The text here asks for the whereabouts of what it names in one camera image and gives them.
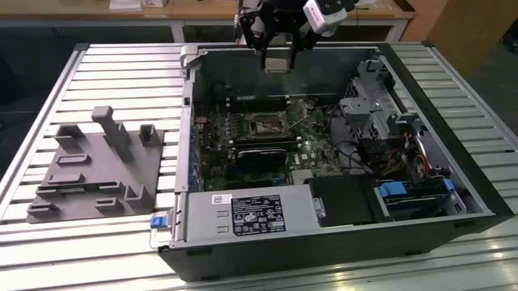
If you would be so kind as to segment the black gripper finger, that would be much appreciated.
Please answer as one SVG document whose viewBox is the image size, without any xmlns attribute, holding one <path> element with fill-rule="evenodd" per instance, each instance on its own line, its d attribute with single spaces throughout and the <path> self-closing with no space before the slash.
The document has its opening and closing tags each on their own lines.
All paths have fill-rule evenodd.
<svg viewBox="0 0 518 291">
<path fill-rule="evenodd" d="M 306 32 L 302 28 L 307 25 L 307 17 L 303 12 L 298 12 L 291 20 L 288 33 L 291 34 L 291 52 L 288 68 L 295 67 L 296 54 L 304 50 L 311 50 L 315 46 L 319 34 L 316 34 L 308 26 Z"/>
<path fill-rule="evenodd" d="M 272 8 L 250 8 L 239 12 L 239 24 L 242 27 L 246 45 L 260 52 L 260 68 L 267 69 L 268 46 L 276 34 L 275 10 Z"/>
</svg>

